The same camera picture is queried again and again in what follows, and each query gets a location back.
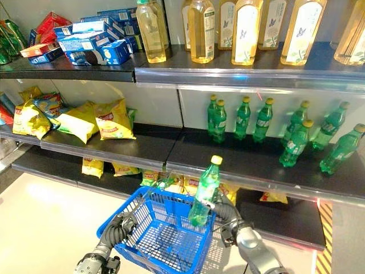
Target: yellow liquid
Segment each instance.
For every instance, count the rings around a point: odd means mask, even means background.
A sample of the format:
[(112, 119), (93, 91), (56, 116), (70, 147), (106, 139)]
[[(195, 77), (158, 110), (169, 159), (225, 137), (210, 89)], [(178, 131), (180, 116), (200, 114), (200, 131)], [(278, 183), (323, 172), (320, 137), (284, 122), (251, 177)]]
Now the yellow liquid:
[[(200, 64), (208, 63), (214, 59), (215, 15), (213, 15), (213, 25), (212, 22), (210, 21), (209, 28), (206, 28), (205, 25), (207, 17), (205, 17), (205, 13), (207, 10), (208, 11), (212, 10), (214, 12), (214, 7), (209, 0), (193, 0), (188, 10), (189, 36), (191, 44), (190, 51), (191, 51), (192, 61)], [(213, 35), (213, 43), (209, 43), (211, 41), (205, 40), (207, 34)]]
[(182, 15), (182, 26), (184, 28), (184, 41), (185, 41), (185, 50), (190, 51), (190, 38), (189, 38), (189, 25), (188, 25), (188, 9), (192, 3), (192, 0), (185, 0), (181, 7), (181, 15)]
[[(225, 20), (225, 18), (222, 18), (222, 5), (226, 3), (231, 3), (235, 5), (237, 0), (220, 0), (219, 1), (219, 24), (218, 24), (218, 49), (219, 50), (231, 50), (232, 49), (232, 39), (233, 39), (233, 28), (230, 28), (230, 20)], [(230, 46), (227, 46), (222, 43), (223, 37), (230, 37)]]
[[(298, 20), (299, 9), (302, 10), (301, 15), (308, 15), (313, 12), (313, 4), (318, 3), (322, 8), (321, 11), (317, 13), (318, 20), (313, 20), (313, 25), (309, 25), (308, 21), (304, 23), (301, 20)], [(286, 34), (285, 43), (283, 47), (283, 51), (281, 52), (280, 62), (284, 65), (293, 65), (293, 66), (303, 66), (307, 62), (310, 50), (312, 48), (315, 36), (318, 31), (318, 27), (321, 24), (323, 12), (325, 10), (327, 4), (327, 0), (295, 0), (295, 4), (293, 7), (293, 13), (291, 14), (289, 29)], [(298, 31), (296, 31), (293, 40), (293, 33), (296, 27), (296, 24), (302, 25)]]
[(165, 45), (165, 49), (169, 47), (169, 38), (167, 36), (167, 28), (165, 22), (165, 14), (162, 10), (160, 4), (157, 3), (156, 0), (150, 1), (152, 6), (155, 8), (155, 12), (157, 13), (157, 18), (159, 20), (160, 32), (162, 33), (163, 43)]
[(335, 60), (344, 65), (362, 65), (365, 63), (365, 45), (357, 47), (359, 43), (365, 43), (364, 35), (365, 1), (358, 0), (338, 44), (334, 55)]
[(287, 0), (264, 0), (258, 34), (258, 48), (260, 50), (276, 50), (278, 48), (286, 7)]
[(155, 8), (150, 3), (138, 5), (136, 16), (148, 62), (165, 62), (166, 53), (163, 36), (159, 32), (160, 24)]
[(262, 0), (238, 0), (236, 3), (232, 47), (234, 65), (250, 66), (255, 61), (262, 3)]

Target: yellow bottle cap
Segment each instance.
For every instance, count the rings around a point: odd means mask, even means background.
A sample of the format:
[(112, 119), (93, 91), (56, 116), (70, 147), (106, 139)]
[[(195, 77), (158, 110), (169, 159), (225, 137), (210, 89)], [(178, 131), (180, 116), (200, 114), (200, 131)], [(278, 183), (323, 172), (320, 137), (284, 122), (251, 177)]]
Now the yellow bottle cap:
[(305, 100), (305, 101), (303, 101), (303, 102), (301, 103), (301, 107), (308, 108), (309, 104), (310, 104), (310, 102), (309, 102), (309, 101), (307, 101), (307, 100)]
[(273, 104), (274, 103), (274, 99), (273, 98), (267, 98), (266, 104)]
[(210, 160), (212, 164), (220, 165), (223, 161), (223, 158), (217, 155), (213, 155), (212, 159)]
[(307, 128), (311, 128), (313, 126), (313, 124), (314, 124), (313, 120), (305, 120), (302, 123), (302, 125), (307, 127)]
[(245, 96), (243, 99), (242, 99), (242, 102), (244, 102), (244, 103), (249, 103), (250, 102), (250, 97), (248, 97), (248, 96)]
[(356, 130), (359, 133), (364, 133), (365, 132), (365, 124), (357, 124), (354, 127), (354, 130)]

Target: butterfly logo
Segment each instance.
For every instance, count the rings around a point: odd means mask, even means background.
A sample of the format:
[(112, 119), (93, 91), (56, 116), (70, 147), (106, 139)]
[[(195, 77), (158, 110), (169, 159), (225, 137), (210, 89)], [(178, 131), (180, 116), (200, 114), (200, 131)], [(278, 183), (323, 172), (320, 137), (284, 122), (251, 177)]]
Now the butterfly logo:
[(302, 28), (300, 28), (299, 29), (299, 32), (298, 32), (298, 34), (297, 34), (297, 37), (300, 37), (300, 36), (303, 36), (303, 34), (304, 34), (304, 32), (306, 31), (306, 29), (302, 29)]
[(273, 18), (271, 19), (271, 22), (269, 24), (269, 27), (272, 27), (275, 25), (276, 19), (274, 20)]

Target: yellow snack bag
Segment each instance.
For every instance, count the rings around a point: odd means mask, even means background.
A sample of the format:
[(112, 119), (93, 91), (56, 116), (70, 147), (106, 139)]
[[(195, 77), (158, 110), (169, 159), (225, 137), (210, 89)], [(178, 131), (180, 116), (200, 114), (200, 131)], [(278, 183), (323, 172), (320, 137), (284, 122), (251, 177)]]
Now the yellow snack bag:
[(104, 162), (93, 158), (82, 158), (82, 174), (96, 176), (99, 179), (104, 173)]
[(285, 194), (277, 192), (264, 192), (260, 198), (261, 202), (280, 202), (287, 204), (287, 197)]
[(123, 164), (112, 163), (115, 174), (114, 177), (124, 176), (124, 175), (134, 175), (140, 173), (137, 167), (128, 167)]
[(96, 104), (94, 112), (100, 130), (100, 140), (136, 139), (125, 109), (124, 99), (110, 104)]
[(23, 92), (19, 92), (19, 95), (22, 97), (24, 102), (28, 101), (29, 99), (34, 99), (38, 96), (42, 95), (42, 92), (40, 91), (39, 87), (29, 87)]

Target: bottle cap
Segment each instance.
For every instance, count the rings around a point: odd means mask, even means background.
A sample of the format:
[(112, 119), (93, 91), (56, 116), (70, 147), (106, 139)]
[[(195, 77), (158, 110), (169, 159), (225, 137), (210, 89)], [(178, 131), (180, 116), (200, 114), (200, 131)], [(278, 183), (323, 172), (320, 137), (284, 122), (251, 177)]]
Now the bottle cap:
[(266, 104), (273, 104), (274, 103), (274, 99), (273, 98), (267, 98)]
[(311, 128), (313, 126), (313, 124), (314, 124), (313, 120), (305, 120), (302, 123), (302, 125), (307, 127), (307, 128)]
[(343, 108), (344, 110), (348, 109), (349, 106), (350, 106), (349, 102), (342, 102), (340, 104), (340, 108)]
[(212, 159), (210, 160), (212, 164), (220, 165), (223, 161), (223, 158), (217, 155), (213, 155)]
[(248, 97), (248, 96), (245, 96), (243, 99), (242, 99), (242, 102), (244, 102), (244, 103), (249, 103), (250, 102), (250, 97)]
[(354, 130), (356, 130), (359, 133), (364, 133), (365, 132), (365, 124), (357, 124), (354, 127)]
[(308, 108), (309, 104), (310, 104), (310, 102), (309, 102), (309, 101), (307, 101), (307, 100), (305, 100), (305, 101), (303, 101), (303, 102), (301, 103), (301, 107)]

